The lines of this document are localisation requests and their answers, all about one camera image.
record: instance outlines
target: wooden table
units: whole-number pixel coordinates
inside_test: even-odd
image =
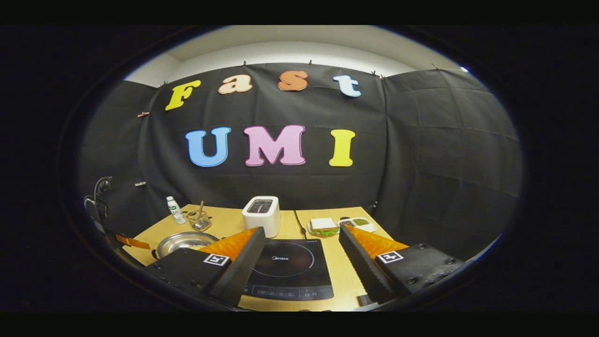
[[[192,212],[199,209],[199,205],[189,204],[181,210]],[[205,233],[218,237],[219,239],[246,230],[241,209],[204,206],[208,216],[212,216],[212,226]],[[297,215],[301,225],[306,228],[307,223],[313,218],[333,218],[338,221],[342,216],[350,218],[364,217],[377,226],[375,234],[392,239],[384,229],[379,226],[372,217],[361,207],[298,210]],[[147,242],[151,249],[156,249],[160,241],[172,234],[183,231],[194,231],[188,222],[179,225],[173,216],[169,215],[155,225],[140,233],[136,240]],[[256,311],[299,311],[308,309],[310,311],[351,311],[359,307],[358,296],[366,294],[362,282],[358,278],[345,250],[339,244],[339,235],[331,237],[317,237],[306,231],[308,239],[320,239],[325,253],[326,265],[331,277],[331,284],[335,296],[326,300],[312,301],[288,301],[276,299],[263,299],[242,295],[238,304],[241,308]],[[279,233],[272,239],[303,239],[304,236],[292,210],[281,211],[281,226]],[[152,257],[150,250],[124,246],[123,249],[133,258],[148,266],[156,260]]]

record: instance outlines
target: sandwich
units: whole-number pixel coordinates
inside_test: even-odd
[[[318,218],[310,220],[310,233],[318,236],[329,236],[339,233],[339,225],[332,218]]]

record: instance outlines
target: water bottle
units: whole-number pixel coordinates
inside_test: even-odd
[[[182,225],[187,222],[187,220],[185,220],[185,217],[181,213],[179,205],[177,205],[177,202],[175,201],[175,199],[173,199],[173,197],[167,197],[167,205],[168,209],[171,211],[173,217],[175,218],[175,221],[177,221],[178,224]]]

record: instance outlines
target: pink letter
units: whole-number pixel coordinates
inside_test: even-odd
[[[250,140],[250,158],[246,160],[246,165],[261,166],[264,164],[264,160],[260,157],[260,150],[271,164],[277,161],[282,150],[284,151],[281,164],[304,164],[305,158],[301,156],[301,134],[304,131],[305,128],[301,125],[287,125],[274,141],[264,127],[246,128],[243,133],[247,134]]]

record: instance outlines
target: stainless steel pot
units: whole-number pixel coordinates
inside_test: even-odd
[[[162,240],[158,244],[158,247],[152,251],[152,256],[155,259],[163,258],[179,248],[198,245],[207,246],[217,241],[218,239],[215,236],[206,233],[198,233],[196,231],[177,233]]]

